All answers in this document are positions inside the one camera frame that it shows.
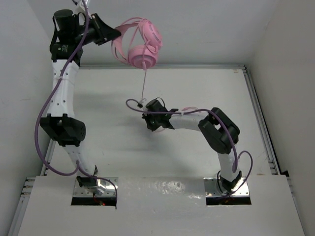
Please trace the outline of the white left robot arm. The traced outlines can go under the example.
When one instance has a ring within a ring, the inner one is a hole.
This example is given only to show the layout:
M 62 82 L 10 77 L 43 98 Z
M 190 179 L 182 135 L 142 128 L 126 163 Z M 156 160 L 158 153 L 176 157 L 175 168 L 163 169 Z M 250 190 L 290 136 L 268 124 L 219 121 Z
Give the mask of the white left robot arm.
M 59 146 L 63 147 L 74 164 L 77 181 L 86 189 L 98 188 L 97 167 L 84 154 L 86 126 L 75 118 L 73 97 L 82 47 L 95 43 L 102 45 L 121 36 L 121 33 L 105 24 L 94 13 L 83 14 L 81 25 L 79 14 L 62 9 L 53 16 L 54 34 L 50 44 L 52 67 L 54 72 L 53 91 L 45 103 L 47 115 L 40 115 L 37 126 Z

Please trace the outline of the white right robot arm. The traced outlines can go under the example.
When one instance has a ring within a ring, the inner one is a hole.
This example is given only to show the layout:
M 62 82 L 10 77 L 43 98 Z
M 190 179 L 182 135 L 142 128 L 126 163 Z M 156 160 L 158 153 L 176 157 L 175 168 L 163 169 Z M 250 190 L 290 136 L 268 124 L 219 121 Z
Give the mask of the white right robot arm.
M 153 99 L 143 107 L 143 111 L 142 118 L 151 131 L 160 127 L 200 131 L 211 149 L 218 154 L 223 188 L 232 191 L 241 178 L 235 146 L 239 141 L 240 129 L 221 109 L 214 107 L 209 112 L 167 110 L 157 99 Z

